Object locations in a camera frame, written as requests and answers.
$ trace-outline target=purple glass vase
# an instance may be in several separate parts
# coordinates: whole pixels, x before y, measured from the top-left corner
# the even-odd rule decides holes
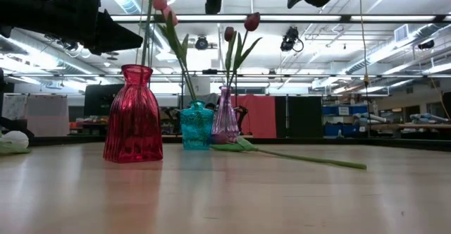
[[[159,107],[147,87],[153,70],[124,65],[122,71],[125,86],[111,105],[104,158],[116,163],[162,160]]]
[[[238,129],[237,117],[233,110],[230,93],[231,89],[229,87],[221,88],[221,101],[218,115],[213,124],[212,134],[225,135],[229,142],[235,143],[238,135],[240,135],[240,130]]]

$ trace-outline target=ceiling duct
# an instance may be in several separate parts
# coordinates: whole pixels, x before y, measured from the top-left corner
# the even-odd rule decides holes
[[[64,52],[59,51],[58,49],[49,46],[48,44],[42,43],[33,37],[29,37],[19,30],[13,30],[11,32],[11,39],[23,44],[22,48],[26,49],[26,51],[29,52],[31,55],[32,55],[31,50],[34,49],[38,53],[41,52],[43,54],[53,56],[56,60],[64,61],[67,66],[72,66],[73,68],[85,74],[104,73],[104,71],[95,68],[94,66],[91,66],[87,63],[84,63],[76,58],[72,58],[69,55],[65,54]]]
[[[422,27],[418,25],[408,25],[408,27],[402,26],[395,31],[395,36],[391,37],[389,40],[382,44],[366,51],[366,59],[362,54],[361,56],[350,61],[345,68],[339,72],[342,75],[351,75],[354,72],[365,68],[365,66],[371,66],[378,61],[381,61],[397,52],[403,50],[406,47],[411,47],[413,45],[418,45],[429,39],[433,39],[437,36],[439,32],[443,30],[448,30],[451,25],[449,24],[428,24]],[[312,87],[325,87],[329,86],[332,82],[338,80],[337,78],[325,78],[321,80],[313,81]]]
[[[22,54],[22,55],[28,55],[28,52],[11,41],[8,41],[8,39],[0,36],[0,54]]]

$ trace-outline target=desk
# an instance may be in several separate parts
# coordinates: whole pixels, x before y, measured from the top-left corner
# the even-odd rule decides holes
[[[0,158],[5,234],[449,233],[451,154],[363,145],[260,145],[358,161],[357,171],[257,153],[184,152],[114,164],[103,143]]]

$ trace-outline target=spotlight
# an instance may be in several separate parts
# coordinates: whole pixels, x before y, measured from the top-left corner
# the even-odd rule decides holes
[[[435,46],[435,42],[434,42],[434,40],[432,39],[432,40],[427,41],[426,43],[419,44],[419,45],[418,45],[418,49],[420,49],[420,50],[431,49],[431,48],[433,48],[434,46]]]
[[[269,70],[269,75],[277,75],[276,71],[274,69]],[[268,77],[269,80],[276,79],[275,77]]]
[[[300,42],[302,44],[302,48],[297,51],[295,50],[296,42]],[[282,51],[296,51],[301,52],[304,50],[304,42],[299,39],[299,31],[297,31],[297,27],[290,27],[288,29],[287,33],[285,33],[285,36],[283,36],[282,44],[280,45],[280,50]]]
[[[199,36],[194,47],[196,47],[197,50],[205,50],[209,48],[209,42],[206,40],[205,36]]]

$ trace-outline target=cable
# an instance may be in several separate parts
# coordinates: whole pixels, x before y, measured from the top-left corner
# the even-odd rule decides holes
[[[363,8],[362,8],[362,0],[359,0],[359,7],[360,7],[360,24],[362,26],[362,40],[364,42],[364,60],[365,60],[365,76],[364,76],[364,84],[365,84],[365,91],[366,91],[366,105],[368,109],[368,138],[371,136],[371,114],[369,112],[369,98],[368,98],[368,85],[369,85],[369,77],[368,77],[368,62],[366,61],[366,41],[365,41],[365,27],[364,27],[364,15],[363,15]]]

